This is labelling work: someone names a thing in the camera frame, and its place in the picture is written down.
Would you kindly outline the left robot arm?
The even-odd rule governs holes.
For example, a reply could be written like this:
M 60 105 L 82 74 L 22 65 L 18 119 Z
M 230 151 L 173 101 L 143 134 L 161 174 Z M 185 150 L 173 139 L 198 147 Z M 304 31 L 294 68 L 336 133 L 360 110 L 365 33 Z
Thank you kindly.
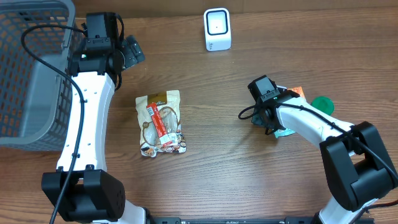
M 72 105 L 67 138 L 55 172 L 44 173 L 42 190 L 54 205 L 51 221 L 148 223 L 144 208 L 126 199 L 123 183 L 107 173 L 105 135 L 114 92 L 123 70 L 145 59 L 133 37 L 124 38 L 114 12 L 90 13 L 84 39 L 68 64 Z

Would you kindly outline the teal wet wipes pack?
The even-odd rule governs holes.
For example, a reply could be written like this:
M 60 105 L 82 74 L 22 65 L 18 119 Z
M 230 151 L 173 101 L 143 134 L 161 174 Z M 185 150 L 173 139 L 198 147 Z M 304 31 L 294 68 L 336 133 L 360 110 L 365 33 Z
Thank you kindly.
M 288 88 L 285 87 L 285 86 L 280 86 L 280 85 L 278 85 L 277 87 L 280 88 L 280 89 L 282 89 L 282 90 L 288 90 Z M 295 134 L 295 131 L 293 131 L 293 130 L 291 130 L 291 129 L 285 129 L 285 130 L 279 129 L 279 130 L 277 130 L 276 132 L 274 132 L 274 136 L 275 136 L 276 138 L 285 137 L 285 136 L 290 136 L 290 135 L 292 135 L 292 134 Z

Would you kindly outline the green lid jar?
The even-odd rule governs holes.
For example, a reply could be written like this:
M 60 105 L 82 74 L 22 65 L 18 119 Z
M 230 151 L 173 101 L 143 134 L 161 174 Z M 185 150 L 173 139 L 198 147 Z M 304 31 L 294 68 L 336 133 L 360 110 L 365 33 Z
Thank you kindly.
M 324 112 L 325 114 L 327 114 L 327 115 L 329 115 L 329 116 L 331 116 L 332 113 L 333 113 L 334 110 L 335 110 L 335 106 L 334 106 L 333 101 L 332 101 L 330 98 L 325 97 L 325 96 L 318 96 L 318 97 L 316 97 L 316 98 L 311 102 L 311 105 L 312 105 L 314 108 L 316 108 L 316 109 L 318 109 L 318 110 Z

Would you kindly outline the white brown snack bag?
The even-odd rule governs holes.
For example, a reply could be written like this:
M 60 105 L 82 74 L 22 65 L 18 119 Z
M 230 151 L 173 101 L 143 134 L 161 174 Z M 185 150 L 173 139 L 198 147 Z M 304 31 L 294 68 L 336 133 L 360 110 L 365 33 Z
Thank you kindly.
M 148 104 L 155 103 L 160 116 L 172 139 L 172 144 L 168 147 L 162 146 L 152 119 L 146 109 Z M 155 157 L 158 153 L 186 152 L 187 143 L 182 133 L 180 119 L 180 92 L 178 90 L 162 91 L 151 95 L 136 98 L 136 111 L 141 129 L 140 150 L 146 157 Z

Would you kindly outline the red white snack bar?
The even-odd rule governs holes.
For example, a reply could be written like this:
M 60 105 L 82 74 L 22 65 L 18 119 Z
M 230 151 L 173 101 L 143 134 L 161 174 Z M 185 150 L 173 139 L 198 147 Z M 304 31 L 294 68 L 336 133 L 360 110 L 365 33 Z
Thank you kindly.
M 168 147 L 172 144 L 172 139 L 168 135 L 162 118 L 160 116 L 159 110 L 157 109 L 157 105 L 155 103 L 148 104 L 146 109 L 152 119 L 152 122 L 155 126 L 155 130 L 157 131 L 159 141 L 162 146 Z

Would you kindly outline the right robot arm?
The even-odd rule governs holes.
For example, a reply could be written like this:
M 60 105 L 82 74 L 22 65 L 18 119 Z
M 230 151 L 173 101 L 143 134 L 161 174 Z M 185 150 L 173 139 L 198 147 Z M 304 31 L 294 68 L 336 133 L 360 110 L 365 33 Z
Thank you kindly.
M 328 188 L 327 205 L 306 223 L 372 223 L 362 216 L 397 188 L 397 171 L 379 131 L 367 121 L 338 120 L 307 103 L 299 93 L 263 75 L 248 85 L 255 104 L 248 117 L 266 134 L 289 129 L 319 148 Z

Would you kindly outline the orange tissue pack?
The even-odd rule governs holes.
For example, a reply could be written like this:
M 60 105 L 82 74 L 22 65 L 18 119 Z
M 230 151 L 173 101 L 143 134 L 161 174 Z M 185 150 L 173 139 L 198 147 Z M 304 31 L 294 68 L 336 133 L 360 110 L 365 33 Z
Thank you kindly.
M 289 91 L 294 92 L 294 94 L 292 95 L 292 98 L 302 98 L 304 101 L 306 101 L 306 97 L 304 95 L 303 92 L 303 88 L 301 86 L 297 86 L 297 87 L 293 87 L 293 88 L 288 88 Z

